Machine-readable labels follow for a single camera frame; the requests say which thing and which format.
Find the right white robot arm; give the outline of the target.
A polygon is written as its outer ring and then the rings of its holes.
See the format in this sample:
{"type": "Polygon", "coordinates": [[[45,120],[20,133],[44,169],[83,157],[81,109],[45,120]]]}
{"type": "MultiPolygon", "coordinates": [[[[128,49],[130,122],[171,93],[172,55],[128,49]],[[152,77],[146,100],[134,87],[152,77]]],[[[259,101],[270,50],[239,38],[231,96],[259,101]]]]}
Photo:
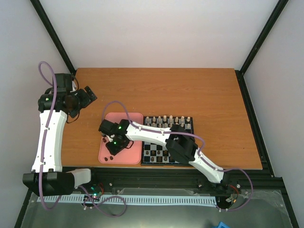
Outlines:
{"type": "Polygon", "coordinates": [[[99,132],[108,139],[106,148],[113,156],[126,149],[130,142],[154,143],[165,147],[175,161],[196,168],[209,182],[221,184],[224,180],[224,169],[204,155],[202,148],[195,143],[195,139],[199,137],[188,133],[180,125],[158,128],[126,119],[119,123],[104,119],[99,126],[99,132]]]}

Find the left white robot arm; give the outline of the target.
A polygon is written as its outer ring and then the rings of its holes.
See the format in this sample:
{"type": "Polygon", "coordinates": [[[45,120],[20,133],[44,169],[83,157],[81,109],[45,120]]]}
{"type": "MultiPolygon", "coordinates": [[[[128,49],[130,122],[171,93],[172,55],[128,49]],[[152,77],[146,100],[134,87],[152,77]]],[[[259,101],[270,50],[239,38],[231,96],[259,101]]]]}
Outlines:
{"type": "Polygon", "coordinates": [[[37,154],[30,173],[23,174],[23,184],[37,196],[70,195],[83,185],[88,191],[98,188],[99,179],[89,168],[63,172],[61,149],[63,130],[68,119],[77,120],[81,109],[97,99],[90,87],[81,89],[74,75],[55,74],[56,85],[38,100],[40,134],[37,154]]]}

